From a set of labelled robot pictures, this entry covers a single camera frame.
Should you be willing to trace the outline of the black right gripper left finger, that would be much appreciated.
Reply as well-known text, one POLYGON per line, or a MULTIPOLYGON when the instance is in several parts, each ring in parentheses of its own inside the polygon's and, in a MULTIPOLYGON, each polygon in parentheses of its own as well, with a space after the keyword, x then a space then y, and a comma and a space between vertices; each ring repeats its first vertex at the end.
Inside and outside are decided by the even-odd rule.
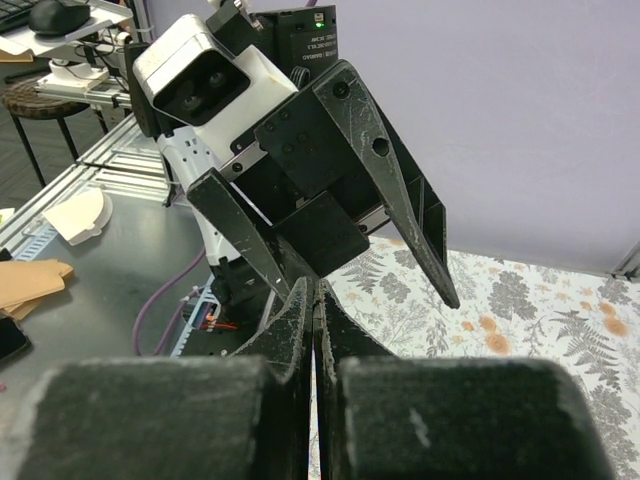
POLYGON ((5 479, 303 479, 313 284, 225 357, 90 359, 47 371, 1 441, 5 479))

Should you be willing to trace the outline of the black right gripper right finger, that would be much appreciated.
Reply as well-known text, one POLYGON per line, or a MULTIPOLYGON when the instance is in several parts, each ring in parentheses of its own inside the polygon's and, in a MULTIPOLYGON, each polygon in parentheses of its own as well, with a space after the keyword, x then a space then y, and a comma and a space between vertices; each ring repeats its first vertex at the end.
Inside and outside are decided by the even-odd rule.
POLYGON ((314 314, 325 479, 611 479, 577 384, 536 358, 401 358, 320 283, 314 314))

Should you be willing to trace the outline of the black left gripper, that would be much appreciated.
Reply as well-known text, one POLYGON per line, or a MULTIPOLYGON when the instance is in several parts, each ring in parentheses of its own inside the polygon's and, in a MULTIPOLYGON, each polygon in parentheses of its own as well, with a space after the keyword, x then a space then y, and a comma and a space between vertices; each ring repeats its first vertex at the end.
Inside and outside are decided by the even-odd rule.
POLYGON ((327 275, 361 253, 361 218, 383 205, 443 302, 460 307, 446 208, 351 63, 242 136, 247 148, 187 198, 280 299, 289 278, 327 275))

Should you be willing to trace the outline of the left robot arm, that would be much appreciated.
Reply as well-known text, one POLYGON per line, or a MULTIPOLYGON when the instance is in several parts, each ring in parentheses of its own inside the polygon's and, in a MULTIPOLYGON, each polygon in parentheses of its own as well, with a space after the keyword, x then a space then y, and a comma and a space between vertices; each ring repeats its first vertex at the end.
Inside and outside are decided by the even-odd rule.
POLYGON ((339 55, 337 11, 218 1, 125 49, 133 111, 182 188, 238 320, 261 321, 393 224, 444 303, 446 210, 369 88, 339 55))

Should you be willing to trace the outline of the floral patterned tablecloth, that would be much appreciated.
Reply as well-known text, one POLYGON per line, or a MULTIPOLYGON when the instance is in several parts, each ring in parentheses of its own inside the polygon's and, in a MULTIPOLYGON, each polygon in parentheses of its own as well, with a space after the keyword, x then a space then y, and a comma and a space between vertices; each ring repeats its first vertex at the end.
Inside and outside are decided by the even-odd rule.
POLYGON ((343 308, 392 352, 419 357, 532 356, 562 365, 585 395, 616 475, 639 475, 639 287, 451 252, 461 302, 444 305, 399 240, 329 278, 343 308))

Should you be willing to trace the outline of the white plastic part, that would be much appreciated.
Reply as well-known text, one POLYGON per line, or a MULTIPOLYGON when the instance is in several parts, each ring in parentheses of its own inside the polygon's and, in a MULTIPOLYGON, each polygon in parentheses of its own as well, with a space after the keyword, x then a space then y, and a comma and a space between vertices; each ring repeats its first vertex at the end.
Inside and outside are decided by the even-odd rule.
POLYGON ((112 213, 111 198, 100 188, 91 188, 49 208, 44 218, 70 246, 77 246, 100 236, 112 213))

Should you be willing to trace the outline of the black smartphone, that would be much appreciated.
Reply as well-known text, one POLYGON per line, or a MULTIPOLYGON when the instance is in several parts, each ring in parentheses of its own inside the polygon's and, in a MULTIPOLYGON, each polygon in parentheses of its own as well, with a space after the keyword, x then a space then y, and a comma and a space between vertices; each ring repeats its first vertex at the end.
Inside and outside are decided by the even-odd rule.
POLYGON ((32 342, 20 326, 10 317, 0 321, 0 362, 1 367, 28 353, 32 342))

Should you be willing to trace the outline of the brown cardboard pieces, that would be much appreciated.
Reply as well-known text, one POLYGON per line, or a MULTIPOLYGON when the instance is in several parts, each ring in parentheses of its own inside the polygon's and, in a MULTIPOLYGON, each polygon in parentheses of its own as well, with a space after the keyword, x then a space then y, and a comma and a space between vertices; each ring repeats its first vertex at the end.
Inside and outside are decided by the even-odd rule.
POLYGON ((1 313, 23 320, 45 297, 64 291, 73 274, 72 266, 55 259, 2 261, 1 313))

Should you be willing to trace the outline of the round wooden stool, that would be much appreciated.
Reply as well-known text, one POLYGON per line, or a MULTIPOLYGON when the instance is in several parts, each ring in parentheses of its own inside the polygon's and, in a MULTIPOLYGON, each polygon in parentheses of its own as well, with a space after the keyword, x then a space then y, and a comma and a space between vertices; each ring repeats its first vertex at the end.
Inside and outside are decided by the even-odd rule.
POLYGON ((1 94, 1 102, 13 121, 39 185, 44 188, 47 185, 46 180, 21 120, 56 121, 73 160, 77 160, 79 152, 67 126, 66 119, 87 110, 89 105, 75 101, 41 97, 36 91, 36 84, 37 79, 35 77, 9 84, 1 94))

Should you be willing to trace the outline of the black computer mouse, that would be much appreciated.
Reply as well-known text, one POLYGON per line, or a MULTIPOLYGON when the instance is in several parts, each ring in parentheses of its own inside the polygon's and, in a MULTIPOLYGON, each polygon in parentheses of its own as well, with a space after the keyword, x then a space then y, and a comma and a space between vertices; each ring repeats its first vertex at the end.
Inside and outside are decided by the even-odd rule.
POLYGON ((78 30, 90 18, 87 4, 43 0, 31 9, 28 27, 42 37, 60 37, 78 30))

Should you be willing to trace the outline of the black keyboard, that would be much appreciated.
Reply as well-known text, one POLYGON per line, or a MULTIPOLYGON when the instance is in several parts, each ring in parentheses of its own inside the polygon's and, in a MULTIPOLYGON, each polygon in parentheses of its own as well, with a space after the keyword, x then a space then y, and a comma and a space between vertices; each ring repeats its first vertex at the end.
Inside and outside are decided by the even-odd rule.
POLYGON ((38 0, 0 0, 0 34, 25 27, 38 0))

